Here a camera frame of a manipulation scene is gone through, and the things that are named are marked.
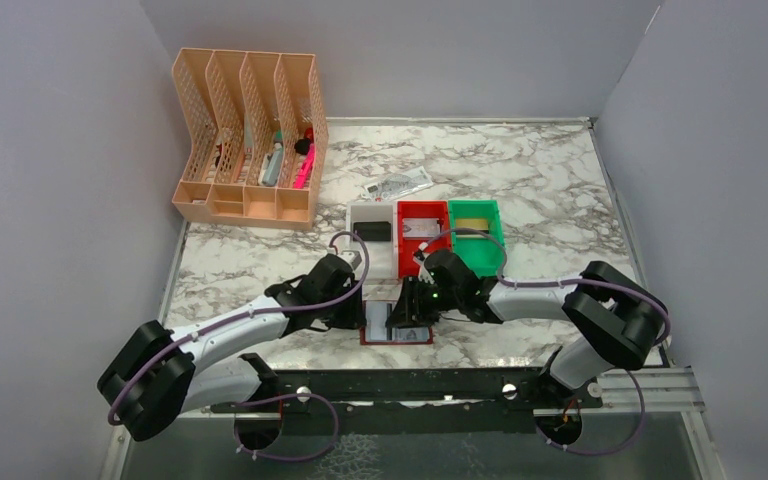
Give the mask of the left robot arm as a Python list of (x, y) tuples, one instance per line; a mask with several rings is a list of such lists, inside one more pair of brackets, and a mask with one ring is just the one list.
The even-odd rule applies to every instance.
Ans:
[(109, 423), (145, 441), (202, 407), (240, 401), (250, 410), (266, 408), (275, 386), (243, 351), (316, 321), (333, 328), (351, 319), (360, 307), (361, 263), (358, 251), (329, 253), (309, 273), (207, 321), (173, 329), (157, 320), (140, 325), (96, 384), (109, 404)]

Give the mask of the red leather card holder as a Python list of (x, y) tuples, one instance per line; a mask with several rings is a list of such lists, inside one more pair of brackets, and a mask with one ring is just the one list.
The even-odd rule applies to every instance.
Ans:
[(361, 345), (430, 345), (428, 344), (400, 344), (393, 341), (394, 329), (387, 328), (385, 323), (391, 313), (395, 302), (392, 301), (368, 301), (364, 303), (366, 324), (360, 329)]

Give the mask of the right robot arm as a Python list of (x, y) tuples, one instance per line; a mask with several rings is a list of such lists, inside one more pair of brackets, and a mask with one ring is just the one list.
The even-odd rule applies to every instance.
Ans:
[(552, 407), (608, 370), (640, 369), (670, 330), (665, 305), (603, 261), (590, 262), (577, 276), (514, 281), (480, 276), (446, 249), (425, 256), (419, 276), (404, 279), (386, 325), (427, 327), (449, 311), (478, 324), (543, 319), (574, 325), (580, 339), (553, 353), (536, 383), (539, 398)]

